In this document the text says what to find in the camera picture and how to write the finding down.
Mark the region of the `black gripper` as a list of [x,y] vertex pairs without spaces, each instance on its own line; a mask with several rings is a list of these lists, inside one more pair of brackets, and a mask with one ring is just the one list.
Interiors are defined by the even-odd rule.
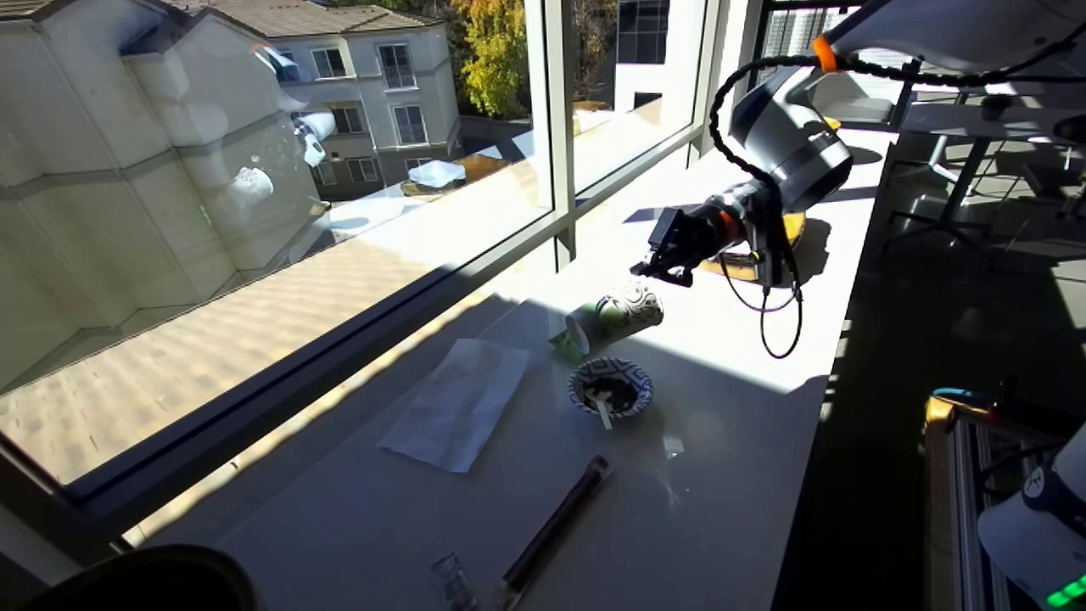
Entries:
[[706,203],[664,207],[648,233],[648,254],[632,271],[692,284],[692,268],[734,245],[747,245],[771,283],[782,277],[782,203],[771,190],[740,186]]

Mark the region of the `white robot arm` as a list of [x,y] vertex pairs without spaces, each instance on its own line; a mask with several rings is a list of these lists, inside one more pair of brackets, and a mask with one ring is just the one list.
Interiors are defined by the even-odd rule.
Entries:
[[752,59],[709,103],[709,143],[747,179],[694,207],[664,207],[635,274],[688,284],[692,268],[747,245],[773,284],[799,284],[786,211],[834,195],[856,161],[813,88],[830,75],[899,85],[1034,82],[1034,63],[1086,32],[1086,0],[865,0],[806,54]]

